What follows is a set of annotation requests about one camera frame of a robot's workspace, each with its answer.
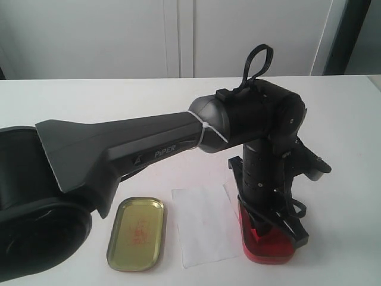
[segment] metal tin lid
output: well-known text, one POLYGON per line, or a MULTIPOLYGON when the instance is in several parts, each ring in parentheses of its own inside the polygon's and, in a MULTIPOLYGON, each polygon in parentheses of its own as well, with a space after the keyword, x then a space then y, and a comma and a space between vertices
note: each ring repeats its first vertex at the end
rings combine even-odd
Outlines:
POLYGON ((107 250, 109 266, 142 271, 155 265, 161 245, 164 205, 156 198, 128 198, 118 207, 107 250))

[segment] white cabinet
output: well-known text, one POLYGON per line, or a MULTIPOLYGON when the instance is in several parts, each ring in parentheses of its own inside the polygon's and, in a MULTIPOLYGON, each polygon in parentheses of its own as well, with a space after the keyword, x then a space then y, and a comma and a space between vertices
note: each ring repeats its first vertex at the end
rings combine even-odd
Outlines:
POLYGON ((250 50, 267 43, 275 53, 266 75, 319 74, 344 5, 2 0, 0 66, 9 79, 241 76, 250 50))

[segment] white paper sheet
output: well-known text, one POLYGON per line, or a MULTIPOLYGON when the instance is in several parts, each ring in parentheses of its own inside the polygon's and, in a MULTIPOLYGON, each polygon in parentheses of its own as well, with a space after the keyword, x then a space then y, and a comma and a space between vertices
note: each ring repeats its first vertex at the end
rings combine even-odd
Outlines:
POLYGON ((222 185, 172 190, 183 266, 243 254, 239 222, 222 185))

